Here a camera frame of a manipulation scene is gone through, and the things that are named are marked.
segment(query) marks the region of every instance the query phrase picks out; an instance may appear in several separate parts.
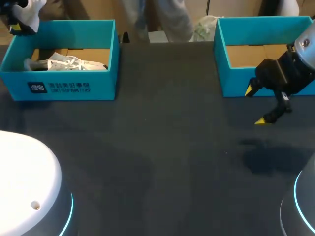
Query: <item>blue cardboard box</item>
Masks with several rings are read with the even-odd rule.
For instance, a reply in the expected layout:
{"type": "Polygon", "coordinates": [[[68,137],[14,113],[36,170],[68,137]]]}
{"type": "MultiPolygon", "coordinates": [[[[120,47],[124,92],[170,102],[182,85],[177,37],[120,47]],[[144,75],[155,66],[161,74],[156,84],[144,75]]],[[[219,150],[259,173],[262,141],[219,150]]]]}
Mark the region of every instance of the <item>blue cardboard box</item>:
{"type": "MultiPolygon", "coordinates": [[[[214,54],[223,96],[244,96],[249,80],[255,77],[254,66],[231,65],[227,46],[291,44],[312,22],[308,16],[219,18],[215,32],[214,54]]],[[[315,81],[298,93],[314,94],[315,81]]],[[[273,96],[273,92],[263,88],[256,96],[273,96]]]]}
{"type": "Polygon", "coordinates": [[[119,51],[115,20],[41,22],[36,35],[14,37],[0,76],[15,101],[114,100],[119,51]],[[24,71],[35,49],[110,49],[108,70],[24,71]]]}

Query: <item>white object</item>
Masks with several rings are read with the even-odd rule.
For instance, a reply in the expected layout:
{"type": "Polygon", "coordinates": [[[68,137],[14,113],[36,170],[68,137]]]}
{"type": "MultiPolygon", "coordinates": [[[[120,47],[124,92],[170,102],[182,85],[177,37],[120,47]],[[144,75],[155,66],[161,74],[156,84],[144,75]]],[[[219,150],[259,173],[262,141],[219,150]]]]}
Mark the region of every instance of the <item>white object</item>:
{"type": "Polygon", "coordinates": [[[33,70],[107,70],[107,66],[96,61],[80,60],[73,56],[63,56],[54,53],[47,60],[24,61],[26,71],[33,70]]]}
{"type": "Polygon", "coordinates": [[[201,18],[194,27],[194,42],[213,41],[215,38],[217,19],[217,16],[205,16],[201,18]]]}
{"type": "MultiPolygon", "coordinates": [[[[149,42],[147,23],[144,17],[146,0],[121,0],[129,23],[137,39],[149,42]]],[[[157,15],[169,42],[188,42],[192,37],[192,21],[184,0],[153,0],[157,15]]]]}
{"type": "Polygon", "coordinates": [[[298,16],[300,8],[296,0],[281,0],[278,12],[280,16],[298,16]]]}
{"type": "Polygon", "coordinates": [[[0,131],[0,192],[0,236],[61,236],[70,229],[73,196],[57,158],[39,140],[0,131]]]}
{"type": "Polygon", "coordinates": [[[149,32],[150,43],[168,43],[164,31],[149,32]]]}
{"type": "Polygon", "coordinates": [[[39,28],[39,11],[47,3],[47,0],[29,0],[26,7],[14,5],[12,7],[13,15],[24,25],[31,27],[37,33],[39,28]]]}

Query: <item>gray pants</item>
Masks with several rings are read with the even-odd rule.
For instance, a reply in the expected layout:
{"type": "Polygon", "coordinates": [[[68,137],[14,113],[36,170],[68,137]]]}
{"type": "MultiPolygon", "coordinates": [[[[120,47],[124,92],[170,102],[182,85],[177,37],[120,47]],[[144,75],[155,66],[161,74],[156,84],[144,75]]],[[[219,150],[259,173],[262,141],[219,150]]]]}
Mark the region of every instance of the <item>gray pants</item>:
{"type": "MultiPolygon", "coordinates": [[[[121,0],[129,23],[141,41],[149,41],[144,8],[146,0],[121,0]]],[[[192,38],[193,26],[184,0],[153,0],[163,30],[170,42],[187,42],[192,38]]]]}

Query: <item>gray table surface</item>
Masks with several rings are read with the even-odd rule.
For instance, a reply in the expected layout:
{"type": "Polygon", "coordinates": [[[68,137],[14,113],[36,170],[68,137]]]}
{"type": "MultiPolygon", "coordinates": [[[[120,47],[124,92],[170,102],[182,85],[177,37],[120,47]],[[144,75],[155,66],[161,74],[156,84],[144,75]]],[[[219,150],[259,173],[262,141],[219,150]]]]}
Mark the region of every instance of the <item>gray table surface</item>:
{"type": "Polygon", "coordinates": [[[315,97],[254,126],[275,99],[224,99],[212,50],[123,45],[115,101],[15,103],[0,87],[0,129],[56,154],[80,236],[282,235],[282,196],[315,149],[315,97]]]}

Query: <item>white sneaker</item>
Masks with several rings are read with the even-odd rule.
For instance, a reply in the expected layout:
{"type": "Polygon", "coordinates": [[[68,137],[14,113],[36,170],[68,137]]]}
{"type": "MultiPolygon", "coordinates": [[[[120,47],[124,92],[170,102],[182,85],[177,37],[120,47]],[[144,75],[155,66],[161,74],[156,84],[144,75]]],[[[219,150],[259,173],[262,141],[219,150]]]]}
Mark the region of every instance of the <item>white sneaker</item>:
{"type": "Polygon", "coordinates": [[[34,61],[25,59],[24,68],[26,71],[39,70],[107,70],[107,65],[88,60],[80,60],[73,56],[63,56],[59,53],[54,53],[47,60],[34,61]]]}

